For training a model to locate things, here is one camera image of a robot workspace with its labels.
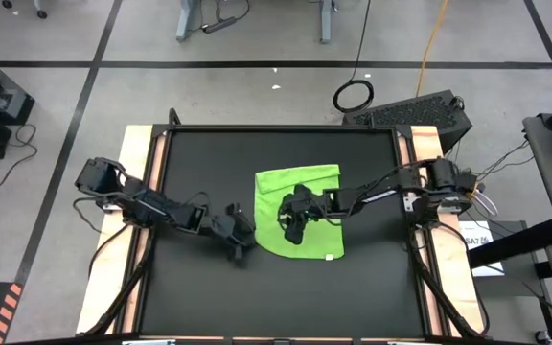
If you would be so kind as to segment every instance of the floor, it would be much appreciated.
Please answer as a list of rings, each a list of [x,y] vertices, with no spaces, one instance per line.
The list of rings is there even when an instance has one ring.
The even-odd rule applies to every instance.
[[[126,125],[166,122],[170,107],[185,124],[341,122],[332,96],[351,76],[365,0],[336,0],[329,45],[318,42],[312,1],[250,2],[234,26],[183,43],[175,0],[44,1],[46,20],[32,1],[0,4],[0,66],[36,99],[39,148],[0,188],[0,281],[25,286],[8,341],[74,334],[97,235],[71,207],[73,182],[88,157],[118,156]],[[372,2],[357,76],[374,85],[374,104],[413,97],[440,4]],[[223,16],[244,6],[227,0]],[[206,22],[214,11],[205,1]],[[482,170],[522,142],[523,118],[552,112],[552,0],[451,0],[429,60],[423,93],[451,89],[465,99],[474,128],[457,163]],[[347,92],[344,105],[362,92]],[[0,178],[24,154],[9,149]],[[522,149],[511,161],[530,155]],[[496,219],[552,216],[533,162],[485,182]],[[532,298],[492,298],[487,307],[497,339],[531,341],[544,329]]]

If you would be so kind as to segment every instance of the metal stand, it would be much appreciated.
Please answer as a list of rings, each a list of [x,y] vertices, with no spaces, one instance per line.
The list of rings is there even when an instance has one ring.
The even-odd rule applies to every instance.
[[[552,244],[552,219],[470,251],[470,267],[493,264]]]
[[[332,41],[332,9],[333,0],[321,0],[321,43]]]
[[[189,34],[189,22],[191,13],[196,5],[196,0],[180,0],[180,18],[178,19],[178,29],[176,29],[176,40],[182,42]]]

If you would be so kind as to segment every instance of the green towel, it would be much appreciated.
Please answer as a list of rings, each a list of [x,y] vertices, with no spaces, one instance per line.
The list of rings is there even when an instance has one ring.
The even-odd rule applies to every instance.
[[[296,245],[285,239],[278,223],[278,208],[283,197],[293,193],[296,184],[303,184],[317,195],[324,189],[339,188],[340,168],[336,164],[257,172],[255,183],[255,224],[257,243],[266,250],[287,258],[323,259],[344,255],[342,227],[326,220],[309,221],[304,240]]]

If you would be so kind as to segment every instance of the yellow cable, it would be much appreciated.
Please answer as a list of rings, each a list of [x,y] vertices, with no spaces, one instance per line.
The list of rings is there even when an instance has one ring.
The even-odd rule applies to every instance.
[[[426,62],[427,62],[427,54],[429,54],[429,48],[431,48],[431,43],[433,43],[433,37],[436,36],[436,33],[438,32],[438,28],[440,27],[440,23],[442,23],[442,18],[445,16],[445,11],[447,10],[448,4],[449,4],[449,0],[442,1],[442,7],[440,8],[440,12],[438,13],[438,19],[436,20],[436,23],[433,25],[433,31],[431,32],[431,36],[429,37],[429,42],[427,43],[427,47],[425,48],[425,53],[423,54],[423,63],[421,64],[421,76],[419,76],[419,84],[417,85],[416,97],[419,97],[419,93],[421,93],[421,86],[423,85],[423,78],[426,72]]]

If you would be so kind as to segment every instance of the orange striped tape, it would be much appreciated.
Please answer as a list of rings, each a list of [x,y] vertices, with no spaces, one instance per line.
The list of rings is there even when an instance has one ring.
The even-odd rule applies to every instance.
[[[10,329],[10,324],[12,323],[12,318],[14,317],[22,291],[23,289],[20,285],[12,284],[10,285],[10,291],[4,297],[4,305],[0,309],[0,344],[3,344],[6,340],[6,334],[8,334],[8,330]]]

